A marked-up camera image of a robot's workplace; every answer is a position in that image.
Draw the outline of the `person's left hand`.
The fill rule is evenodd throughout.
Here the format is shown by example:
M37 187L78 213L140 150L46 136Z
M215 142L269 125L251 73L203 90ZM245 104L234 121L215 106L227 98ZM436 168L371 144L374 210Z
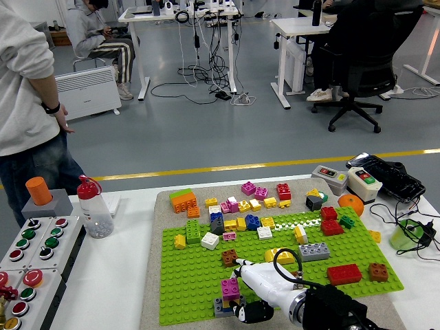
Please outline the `person's left hand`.
M66 116L68 115L68 111L65 108L65 105L60 104L60 109L54 114L60 128L64 130L66 133L74 133L75 130L69 128L66 120Z

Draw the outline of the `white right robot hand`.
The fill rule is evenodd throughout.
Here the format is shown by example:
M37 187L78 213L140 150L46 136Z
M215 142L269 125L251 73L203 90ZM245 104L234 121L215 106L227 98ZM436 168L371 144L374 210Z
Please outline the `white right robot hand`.
M270 307L280 307L295 325L303 323L306 289L299 288L296 278L282 265L274 263L253 263L238 258L231 278L241 277L243 282Z

